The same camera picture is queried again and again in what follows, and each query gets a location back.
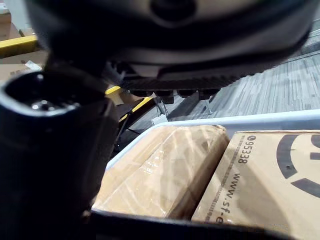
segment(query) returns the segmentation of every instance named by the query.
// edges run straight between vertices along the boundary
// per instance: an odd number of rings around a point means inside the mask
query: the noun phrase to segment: black printed logo
[[[283,136],[276,150],[278,166],[286,179],[298,173],[291,159],[292,145],[298,136],[299,134]],[[311,142],[320,149],[320,135],[312,135]],[[320,160],[320,152],[311,152],[310,159]],[[311,181],[308,178],[302,178],[298,181],[291,182],[291,184],[308,194],[320,198],[320,184]]]

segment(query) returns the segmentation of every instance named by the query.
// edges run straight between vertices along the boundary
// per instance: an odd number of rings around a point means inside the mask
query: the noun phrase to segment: white plastic bin
[[[251,130],[320,130],[320,109],[268,113],[248,116],[232,116],[188,121],[170,121],[157,124],[133,140],[119,152],[106,166],[111,168],[123,157],[137,142],[154,128],[162,126],[196,126],[196,125],[222,125],[226,128],[230,138],[238,131]]]

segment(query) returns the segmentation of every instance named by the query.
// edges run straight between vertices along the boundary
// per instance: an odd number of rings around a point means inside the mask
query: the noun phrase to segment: clear packing tape
[[[104,174],[93,208],[191,219],[228,143],[222,126],[155,128]]]

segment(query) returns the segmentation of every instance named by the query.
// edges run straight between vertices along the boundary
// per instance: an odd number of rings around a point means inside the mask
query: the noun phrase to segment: plastic-wrapped package
[[[238,132],[192,220],[318,240],[319,160],[320,130]]]
[[[93,208],[190,219],[228,143],[222,126],[155,128],[106,171]]]

